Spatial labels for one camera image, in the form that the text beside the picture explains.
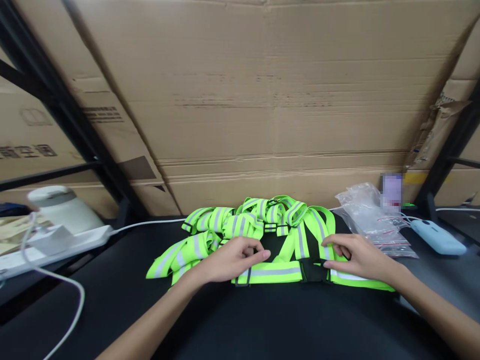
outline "power strip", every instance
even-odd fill
[[[105,225],[93,230],[76,234],[73,237],[72,243],[66,250],[54,255],[45,255],[43,252],[34,247],[25,249],[25,254],[30,262],[39,267],[43,267],[45,265],[55,263],[57,261],[105,245],[112,230],[113,229],[110,225]],[[25,263],[20,251],[0,256],[0,273],[3,275],[4,279],[15,277],[30,270],[30,266]]]

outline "clear plastic bag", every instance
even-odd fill
[[[348,187],[336,196],[342,207],[333,212],[341,216],[352,233],[366,237],[386,255],[418,258],[400,234],[400,229],[409,224],[399,212],[385,212],[380,207],[380,196],[369,182]]]

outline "light blue power bank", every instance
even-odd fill
[[[433,221],[412,220],[410,225],[411,228],[439,254],[463,255],[467,251],[465,245]]]

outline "neon green vest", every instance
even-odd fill
[[[146,274],[147,279],[172,274],[173,285],[186,271],[231,238],[244,236],[260,240],[264,232],[276,232],[278,237],[286,236],[280,253],[272,262],[252,266],[232,283],[244,287],[251,284],[323,282],[394,291],[381,281],[323,267],[327,260],[347,261],[337,255],[331,244],[321,245],[325,237],[335,234],[334,215],[324,207],[307,206],[286,195],[270,200],[247,197],[236,210],[231,207],[200,208],[192,212],[181,227],[192,236],[173,244],[155,259]],[[306,228],[313,234],[314,240],[307,238]]]

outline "phone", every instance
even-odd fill
[[[383,173],[380,182],[380,206],[386,213],[402,211],[402,187],[404,176],[401,173]]]

